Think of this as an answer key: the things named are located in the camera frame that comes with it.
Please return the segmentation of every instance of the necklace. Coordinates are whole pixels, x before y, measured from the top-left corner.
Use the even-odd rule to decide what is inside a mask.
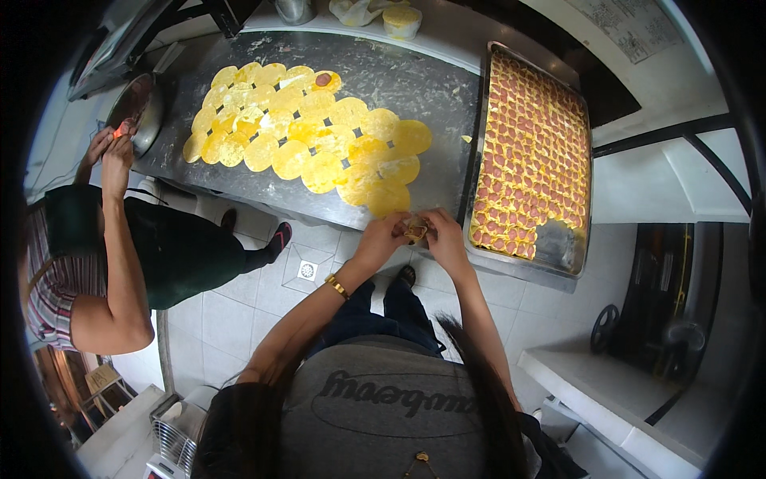
[[[404,473],[404,477],[409,477],[410,472],[412,472],[412,468],[415,466],[415,463],[418,461],[423,461],[424,463],[426,463],[426,465],[428,466],[428,468],[430,469],[434,477],[436,479],[439,479],[439,476],[437,476],[436,472],[434,472],[434,468],[430,466],[430,463],[428,462],[428,454],[426,454],[425,452],[418,452],[415,455],[415,459],[412,461],[412,464],[410,464],[410,468],[407,469],[407,472]]]

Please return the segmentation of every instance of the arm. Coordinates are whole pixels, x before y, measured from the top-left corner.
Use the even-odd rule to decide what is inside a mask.
[[[133,144],[127,136],[111,142],[103,155],[104,241],[109,269],[106,298],[77,295],[71,332],[75,347],[96,354],[131,353],[154,339],[146,286],[123,207]]]
[[[336,279],[353,293],[396,251],[407,244],[406,227],[401,222],[409,213],[394,213],[385,220],[371,221],[351,258],[336,273]],[[328,284],[323,284],[298,303],[266,335],[255,349],[239,382],[269,382],[278,377],[285,363],[293,358],[335,315],[345,299]]]
[[[460,302],[460,315],[463,318],[463,329],[497,372],[508,391],[513,407],[521,412],[521,405],[513,392],[506,351],[502,347],[497,326],[486,305],[479,279],[468,262],[466,248],[463,245],[463,230],[444,208],[418,214],[428,223],[426,234],[428,249],[437,263],[450,275],[455,285],[457,299]]]
[[[103,152],[106,151],[106,148],[112,142],[113,134],[114,128],[111,126],[107,126],[96,133],[80,161],[80,166],[77,167],[77,173],[74,175],[74,185],[87,185],[90,183],[90,172],[93,170],[93,165],[96,164],[99,157],[103,155]]]

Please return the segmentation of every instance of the floor drain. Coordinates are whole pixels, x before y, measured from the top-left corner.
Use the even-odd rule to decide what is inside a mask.
[[[314,281],[316,269],[319,265],[306,260],[301,260],[298,268],[298,277],[308,281]]]

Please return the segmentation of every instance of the yellow dough circle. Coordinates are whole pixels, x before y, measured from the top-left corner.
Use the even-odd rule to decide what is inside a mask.
[[[427,126],[417,120],[402,120],[394,128],[394,146],[402,153],[420,155],[431,143]]]
[[[218,161],[230,168],[239,165],[244,159],[244,149],[248,145],[250,145],[250,138],[241,131],[226,135],[218,147]]]
[[[317,195],[332,191],[336,187],[338,177],[343,174],[343,164],[340,158],[332,153],[317,153],[303,165],[300,178],[303,184]]]
[[[191,132],[207,133],[215,120],[215,108],[214,107],[202,107],[194,117],[194,121],[191,122]]]
[[[217,85],[212,87],[202,100],[202,106],[217,109],[220,105],[224,104],[224,97],[228,91],[229,87],[227,85]]]
[[[385,159],[378,161],[378,171],[384,179],[398,181],[404,185],[411,183],[421,170],[421,161],[417,155],[402,153],[394,147],[388,150]]]
[[[232,131],[241,131],[247,135],[247,138],[252,138],[256,133],[258,133],[258,127],[260,126],[259,122],[260,119],[256,120],[255,123],[239,120],[234,123],[234,126],[231,129]]]
[[[328,74],[330,76],[330,82],[324,87],[321,87],[316,84],[316,78],[322,74]],[[333,94],[336,91],[340,90],[340,86],[342,85],[342,83],[343,82],[340,79],[340,75],[338,75],[334,71],[329,71],[329,70],[317,71],[314,74],[314,78],[312,79],[311,83],[309,83],[309,86],[306,88],[306,92],[308,93],[310,91],[326,90],[326,91],[329,91],[331,94]]]
[[[205,140],[208,139],[208,134],[204,131],[198,131],[192,133],[191,136],[184,143],[184,160],[187,163],[193,163],[197,161],[202,153],[202,145],[205,144]]]
[[[367,193],[380,182],[378,173],[367,165],[351,165],[338,177],[336,189],[345,203],[360,206],[367,202]]]
[[[297,139],[309,148],[316,146],[316,139],[326,128],[325,123],[314,118],[298,118],[287,127],[287,139]]]
[[[212,88],[217,85],[225,85],[228,87],[234,82],[234,75],[237,74],[238,70],[239,68],[234,65],[221,68],[213,77],[213,81],[210,82],[210,87]]]
[[[371,135],[384,143],[394,138],[394,130],[399,123],[396,113],[385,108],[376,108],[362,117],[360,128],[365,135]]]
[[[330,115],[330,108],[334,103],[335,95],[329,91],[313,91],[301,99],[298,105],[298,113],[303,118],[324,120]]]
[[[303,100],[303,90],[288,85],[280,88],[269,100],[269,109],[287,110],[291,113],[298,111],[298,105]]]
[[[314,81],[315,77],[314,70],[306,65],[298,65],[285,72],[282,80],[280,80],[280,87],[284,88],[287,85],[294,85],[301,90],[305,90]]]
[[[253,83],[256,87],[261,85],[274,86],[280,82],[287,69],[281,63],[269,63],[256,71],[253,75]]]
[[[260,119],[260,131],[273,135],[276,139],[287,136],[287,128],[293,122],[292,112],[287,110],[269,109]]]
[[[258,107],[262,110],[266,110],[275,93],[276,91],[271,85],[263,85],[254,90],[250,90],[247,92],[247,95],[245,95],[244,107]]]
[[[388,155],[388,145],[370,135],[362,135],[349,144],[349,163],[364,164],[372,170]]]
[[[332,153],[344,159],[349,156],[349,145],[355,139],[356,135],[346,125],[331,125],[319,132],[316,138],[316,151]]]
[[[367,105],[359,98],[348,97],[335,102],[330,107],[330,123],[346,125],[352,130],[359,128],[362,117],[367,114]]]
[[[305,143],[292,139],[280,146],[271,167],[281,179],[295,179],[303,172],[303,165],[311,158]]]
[[[367,192],[367,208],[377,218],[410,211],[410,191],[404,184],[384,179]]]
[[[249,64],[240,68],[236,74],[234,74],[234,81],[242,81],[245,83],[254,83],[256,73],[261,69],[260,63],[257,61],[251,61]]]
[[[253,87],[246,83],[235,83],[224,95],[225,107],[242,108],[247,101],[247,96],[253,91]]]
[[[262,172],[274,159],[280,148],[280,142],[267,133],[258,133],[258,137],[244,149],[244,164],[254,172]]]
[[[264,112],[260,110],[258,107],[247,107],[241,112],[237,113],[237,116],[234,118],[234,125],[237,125],[240,121],[245,121],[248,123],[258,123],[260,121],[260,118],[264,115]]]
[[[218,115],[215,116],[211,128],[215,131],[218,129],[225,130],[226,133],[231,133],[234,128],[234,119],[240,113],[240,109],[229,105],[228,107],[221,108]]]
[[[213,133],[208,136],[208,139],[202,143],[202,161],[208,165],[214,165],[218,162],[218,147],[226,138],[227,133],[223,130],[213,130]]]

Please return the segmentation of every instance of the long dark hair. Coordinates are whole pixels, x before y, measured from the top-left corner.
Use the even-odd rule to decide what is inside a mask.
[[[463,359],[479,406],[489,477],[526,479],[528,468],[519,416],[495,369],[453,317],[437,315]],[[279,477],[282,407],[309,341],[275,377],[224,389],[205,419],[191,479]]]

